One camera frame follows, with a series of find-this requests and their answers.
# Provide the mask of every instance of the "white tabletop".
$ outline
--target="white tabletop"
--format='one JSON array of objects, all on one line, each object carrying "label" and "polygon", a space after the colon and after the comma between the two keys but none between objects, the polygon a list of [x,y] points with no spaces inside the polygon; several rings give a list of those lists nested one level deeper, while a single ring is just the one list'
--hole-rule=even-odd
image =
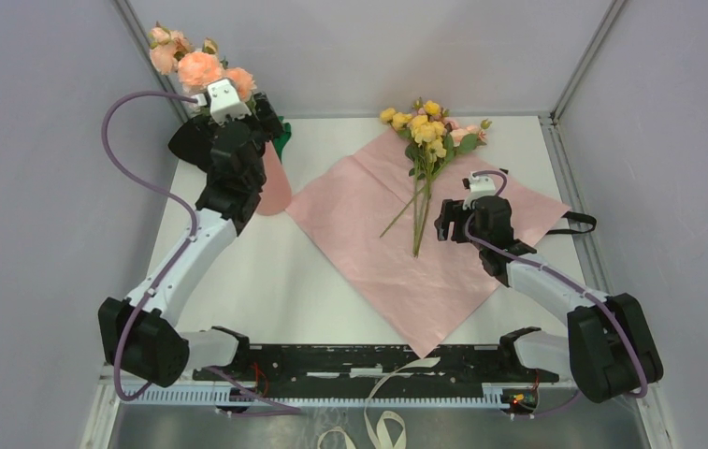
[{"label": "white tabletop", "polygon": [[[525,186],[560,199],[538,119],[491,120],[488,145],[478,150],[479,155],[496,167],[507,168]],[[294,192],[386,129],[376,119],[288,121],[293,137],[284,150],[283,164]],[[479,123],[481,118],[459,121],[466,125]],[[193,203],[204,185],[204,173],[180,162],[171,190]],[[185,210],[171,201],[166,205],[151,269],[178,240],[187,221]],[[558,227],[566,225],[561,220]],[[583,279],[571,237],[548,237],[537,248],[550,263],[576,280]],[[255,215],[197,286],[178,330],[211,326],[233,329],[249,336],[252,343],[404,342],[284,212],[273,217]],[[565,335],[565,327],[536,302],[499,288],[445,343],[497,343],[500,336],[525,326]]]}]

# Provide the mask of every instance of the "pink flower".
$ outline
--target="pink flower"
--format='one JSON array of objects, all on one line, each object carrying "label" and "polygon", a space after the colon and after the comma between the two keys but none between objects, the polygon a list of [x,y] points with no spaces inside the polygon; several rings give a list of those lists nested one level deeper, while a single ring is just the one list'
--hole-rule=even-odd
[{"label": "pink flower", "polygon": [[181,53],[187,53],[189,51],[194,50],[194,46],[191,45],[191,42],[188,41],[188,39],[183,35],[182,31],[170,31],[169,32],[169,37],[172,38],[172,41],[176,44],[178,44],[178,51]]},{"label": "pink flower", "polygon": [[215,55],[193,51],[178,63],[178,77],[186,92],[198,92],[223,78],[224,69]]},{"label": "pink flower", "polygon": [[238,98],[241,101],[249,100],[252,89],[257,89],[252,74],[240,67],[228,68],[226,77],[235,83],[235,89],[238,91]]},{"label": "pink flower", "polygon": [[163,45],[172,40],[172,38],[169,36],[169,32],[167,30],[161,28],[160,26],[156,26],[150,30],[150,40]]},{"label": "pink flower", "polygon": [[453,138],[453,143],[456,145],[456,147],[459,143],[461,143],[461,139],[468,136],[469,134],[469,131],[462,128],[455,128],[453,131],[450,131],[450,137]]},{"label": "pink flower", "polygon": [[480,126],[476,124],[471,124],[467,126],[467,132],[477,136],[478,140],[480,140],[481,142],[485,142],[485,131]]},{"label": "pink flower", "polygon": [[161,75],[168,75],[175,71],[178,67],[178,60],[175,58],[177,45],[174,42],[169,42],[165,45],[159,45],[154,49],[150,49],[150,61],[155,70],[158,70]]},{"label": "pink flower", "polygon": [[444,124],[450,124],[453,129],[458,129],[461,127],[461,125],[453,119],[444,119]]}]

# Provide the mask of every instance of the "white cable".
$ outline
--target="white cable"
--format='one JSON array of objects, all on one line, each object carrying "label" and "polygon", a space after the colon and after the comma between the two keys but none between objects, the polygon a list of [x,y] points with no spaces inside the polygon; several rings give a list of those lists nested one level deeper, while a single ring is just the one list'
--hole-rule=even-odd
[{"label": "white cable", "polygon": [[[375,447],[375,449],[406,449],[406,444],[408,443],[406,436],[406,423],[403,421],[403,418],[400,417],[399,414],[387,410],[381,414],[381,417],[379,418],[378,423],[376,424],[376,430],[373,431],[373,426],[368,418],[368,403],[376,395],[376,392],[379,390],[379,388],[381,388],[386,383],[386,381],[398,374],[400,371],[408,368],[435,367],[436,364],[439,363],[439,360],[440,359],[438,357],[421,358],[419,360],[414,360],[408,365],[398,368],[389,373],[388,375],[384,376],[370,391],[368,398],[365,400],[364,415],[365,425],[367,425],[368,427],[368,436],[370,436],[370,442],[373,443],[373,447]],[[389,431],[386,428],[386,421],[395,421],[396,423],[400,424],[400,435],[397,437],[397,441],[394,443],[392,442],[392,437],[389,436]],[[345,449],[356,449],[354,441],[351,440],[351,437],[349,437],[345,430],[340,426],[336,426],[322,433],[318,437],[317,449],[321,449],[321,443],[324,441],[324,438],[326,438],[326,435],[328,435],[329,433],[341,433],[342,436],[345,437]]]}]

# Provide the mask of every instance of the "yellow rose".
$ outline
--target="yellow rose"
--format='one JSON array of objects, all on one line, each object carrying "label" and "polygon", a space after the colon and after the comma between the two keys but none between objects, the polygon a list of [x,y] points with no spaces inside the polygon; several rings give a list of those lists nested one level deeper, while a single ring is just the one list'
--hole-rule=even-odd
[{"label": "yellow rose", "polygon": [[403,128],[403,126],[405,126],[406,123],[408,123],[411,119],[411,114],[404,114],[402,112],[398,112],[397,114],[392,116],[392,127],[395,128],[396,131],[398,131]]},{"label": "yellow rose", "polygon": [[440,138],[428,143],[428,152],[436,155],[437,157],[444,157],[447,155],[447,150],[444,149],[444,145],[441,143]]},{"label": "yellow rose", "polygon": [[444,123],[442,123],[442,122],[431,122],[431,124],[433,125],[434,131],[436,131],[436,137],[437,137],[437,138],[440,138],[440,137],[444,136],[444,133],[447,131],[446,129],[444,129]]},{"label": "yellow rose", "polygon": [[436,129],[431,123],[421,124],[412,130],[412,136],[417,143],[430,142],[436,138]]},{"label": "yellow rose", "polygon": [[426,110],[426,114],[428,115],[438,115],[441,113],[441,107],[439,106],[439,104],[434,103],[430,100],[426,101],[425,105],[423,106],[423,109]]},{"label": "yellow rose", "polygon": [[416,117],[414,117],[410,122],[409,122],[409,127],[414,131],[418,127],[424,125],[427,123],[427,115],[425,114],[420,114]]},{"label": "yellow rose", "polygon": [[396,113],[397,111],[395,110],[395,108],[384,109],[381,112],[381,115],[379,115],[379,118],[381,119],[382,123],[390,123],[392,122],[392,117],[394,117]]}]

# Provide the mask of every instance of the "pink tissue paper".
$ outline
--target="pink tissue paper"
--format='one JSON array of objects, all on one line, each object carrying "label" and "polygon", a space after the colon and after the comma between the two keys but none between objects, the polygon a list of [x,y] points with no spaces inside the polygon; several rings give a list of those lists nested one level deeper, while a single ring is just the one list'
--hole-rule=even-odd
[{"label": "pink tissue paper", "polygon": [[[293,198],[287,212],[351,285],[420,356],[427,356],[494,293],[473,245],[438,241],[433,221],[443,199],[467,195],[461,180],[494,169],[470,154],[433,183],[419,258],[412,256],[412,208],[379,239],[413,195],[406,142],[387,131],[345,157]],[[569,210],[509,177],[515,235],[535,245]]]}]

